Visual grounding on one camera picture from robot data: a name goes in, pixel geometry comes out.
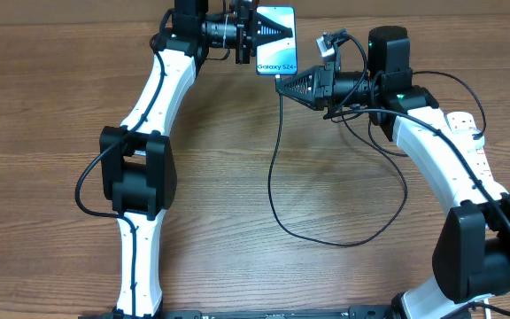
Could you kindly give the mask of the Samsung Galaxy smartphone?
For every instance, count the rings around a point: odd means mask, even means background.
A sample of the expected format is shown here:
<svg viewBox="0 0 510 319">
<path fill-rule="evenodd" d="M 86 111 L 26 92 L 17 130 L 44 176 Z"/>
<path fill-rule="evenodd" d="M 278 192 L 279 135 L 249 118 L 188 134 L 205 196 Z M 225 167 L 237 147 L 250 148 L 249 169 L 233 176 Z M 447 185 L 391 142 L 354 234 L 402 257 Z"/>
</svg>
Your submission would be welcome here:
<svg viewBox="0 0 510 319">
<path fill-rule="evenodd" d="M 293 75 L 298 72 L 295 10 L 291 6 L 260 6 L 256 12 L 274 22 L 290 27 L 291 38 L 268 44 L 255 44 L 256 70 L 259 75 Z"/>
</svg>

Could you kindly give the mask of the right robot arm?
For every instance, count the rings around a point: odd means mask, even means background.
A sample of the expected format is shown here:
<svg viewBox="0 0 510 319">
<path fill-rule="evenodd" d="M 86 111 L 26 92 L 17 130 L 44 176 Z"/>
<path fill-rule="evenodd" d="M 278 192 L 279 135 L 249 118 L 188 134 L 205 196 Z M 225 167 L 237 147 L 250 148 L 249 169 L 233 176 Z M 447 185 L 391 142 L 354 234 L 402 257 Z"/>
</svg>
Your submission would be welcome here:
<svg viewBox="0 0 510 319">
<path fill-rule="evenodd" d="M 410 40 L 400 26 L 373 28 L 360 50 L 362 71 L 340 67 L 345 30 L 318 39 L 323 64 L 288 78 L 276 91 L 328 119 L 367 114 L 419 168 L 445 213 L 432 275 L 387 305 L 353 305 L 350 318 L 468 318 L 489 298 L 510 292 L 510 193 L 483 151 L 484 131 L 468 113 L 444 113 L 413 83 Z"/>
</svg>

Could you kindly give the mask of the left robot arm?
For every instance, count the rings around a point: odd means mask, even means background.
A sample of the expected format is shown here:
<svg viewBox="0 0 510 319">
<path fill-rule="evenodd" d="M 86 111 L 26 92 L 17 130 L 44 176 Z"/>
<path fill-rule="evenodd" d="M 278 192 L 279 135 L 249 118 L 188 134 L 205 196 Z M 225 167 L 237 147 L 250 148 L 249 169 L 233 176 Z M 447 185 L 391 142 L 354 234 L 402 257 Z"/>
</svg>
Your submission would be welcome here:
<svg viewBox="0 0 510 319">
<path fill-rule="evenodd" d="M 258 74 L 297 71 L 295 11 L 233 1 L 208 12 L 206 1 L 177 1 L 150 39 L 153 64 L 143 92 L 117 127 L 99 137 L 104 196 L 120 228 L 121 286 L 114 318 L 159 318 L 162 222 L 174 202 L 177 175 L 170 132 L 182 100 L 211 48 L 236 63 L 256 58 Z"/>
</svg>

